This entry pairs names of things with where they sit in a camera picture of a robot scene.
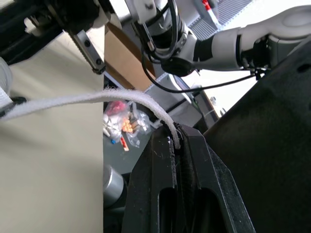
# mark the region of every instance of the metal cylinder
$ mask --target metal cylinder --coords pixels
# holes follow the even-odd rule
[[[104,208],[107,208],[120,198],[124,186],[123,177],[110,165],[104,165],[103,185]]]

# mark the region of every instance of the ventilation grille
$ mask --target ventilation grille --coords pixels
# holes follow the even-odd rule
[[[232,19],[239,15],[252,0],[221,0],[218,3],[219,22],[227,25]],[[199,17],[190,28],[200,40],[205,40],[217,32],[217,28],[210,18]]]

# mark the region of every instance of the red label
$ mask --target red label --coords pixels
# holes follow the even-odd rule
[[[207,0],[202,0],[202,3],[203,5],[205,6],[205,9],[208,11],[208,10],[211,10],[211,7],[209,6],[209,3]]]

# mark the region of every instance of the beige wall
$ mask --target beige wall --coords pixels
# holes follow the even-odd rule
[[[104,51],[104,28],[90,32]],[[99,91],[63,34],[12,66],[13,95],[29,100]],[[103,232],[103,105],[78,104],[0,123],[0,232]]]

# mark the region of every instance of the white rope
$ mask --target white rope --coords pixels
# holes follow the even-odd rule
[[[10,120],[17,117],[22,117],[36,111],[45,110],[57,106],[76,103],[98,103],[113,100],[131,100],[140,103],[149,108],[155,116],[163,120],[171,130],[174,146],[176,149],[180,148],[177,129],[174,126],[172,118],[164,111],[164,109],[154,101],[150,96],[140,91],[121,90],[121,89],[106,89],[97,93],[64,96],[54,99],[32,100],[21,105],[15,106],[0,121]]]

